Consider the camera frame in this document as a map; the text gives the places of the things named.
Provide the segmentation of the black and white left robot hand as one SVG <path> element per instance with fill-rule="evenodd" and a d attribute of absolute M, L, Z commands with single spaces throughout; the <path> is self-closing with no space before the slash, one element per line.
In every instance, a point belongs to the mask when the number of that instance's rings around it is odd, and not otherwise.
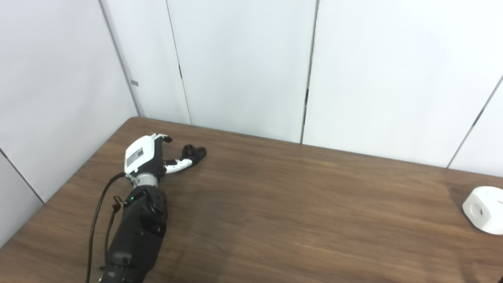
<path fill-rule="evenodd" d="M 163 159 L 162 144 L 172 141 L 173 139 L 165 134 L 152 134 L 135 140 L 126 149 L 124 172 L 134 177 L 138 177 L 140 174 L 151 174 L 161 179 L 167 174 L 192 167 L 193 161 L 191 159 Z"/>

